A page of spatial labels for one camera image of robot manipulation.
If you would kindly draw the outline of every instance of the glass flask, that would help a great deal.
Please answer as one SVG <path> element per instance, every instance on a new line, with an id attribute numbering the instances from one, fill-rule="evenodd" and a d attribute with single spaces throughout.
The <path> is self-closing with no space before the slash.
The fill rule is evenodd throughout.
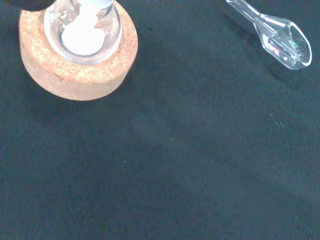
<path id="1" fill-rule="evenodd" d="M 117 50 L 122 25 L 115 0 L 57 0 L 45 11 L 44 31 L 63 58 L 94 65 Z"/>

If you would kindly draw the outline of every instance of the black tablecloth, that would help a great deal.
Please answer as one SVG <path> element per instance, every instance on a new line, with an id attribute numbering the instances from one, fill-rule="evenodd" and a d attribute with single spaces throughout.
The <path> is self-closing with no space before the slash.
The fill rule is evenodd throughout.
<path id="1" fill-rule="evenodd" d="M 0 3 L 0 239 L 320 239 L 320 1 L 254 2 L 309 39 L 299 71 L 217 0 L 119 2 L 138 55 L 88 102 L 29 77 Z"/>

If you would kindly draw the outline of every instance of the white powder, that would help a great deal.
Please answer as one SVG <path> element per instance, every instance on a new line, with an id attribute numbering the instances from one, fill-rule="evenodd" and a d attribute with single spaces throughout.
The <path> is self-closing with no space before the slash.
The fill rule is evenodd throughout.
<path id="1" fill-rule="evenodd" d="M 98 52 L 105 40 L 103 30 L 96 28 L 97 10 L 94 7 L 81 5 L 79 15 L 66 25 L 61 35 L 63 45 L 72 53 L 87 56 Z"/>

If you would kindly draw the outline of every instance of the cork stand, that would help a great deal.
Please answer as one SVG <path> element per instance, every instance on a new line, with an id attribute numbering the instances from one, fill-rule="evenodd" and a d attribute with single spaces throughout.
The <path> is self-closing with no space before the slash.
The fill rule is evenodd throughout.
<path id="1" fill-rule="evenodd" d="M 122 36 L 115 53 L 95 65 L 72 63 L 49 44 L 44 30 L 45 11 L 22 11 L 19 21 L 20 51 L 30 76 L 45 90 L 59 97 L 88 101 L 102 98 L 125 79 L 138 50 L 138 36 L 128 13 L 117 2 Z"/>

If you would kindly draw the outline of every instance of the glass spoon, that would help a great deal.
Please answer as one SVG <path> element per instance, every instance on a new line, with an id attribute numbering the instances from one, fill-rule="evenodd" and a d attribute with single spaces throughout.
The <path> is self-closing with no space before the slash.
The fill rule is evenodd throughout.
<path id="1" fill-rule="evenodd" d="M 261 14 L 245 0 L 226 0 L 250 20 L 263 48 L 292 70 L 303 69 L 312 61 L 310 43 L 298 26 L 285 18 Z"/>

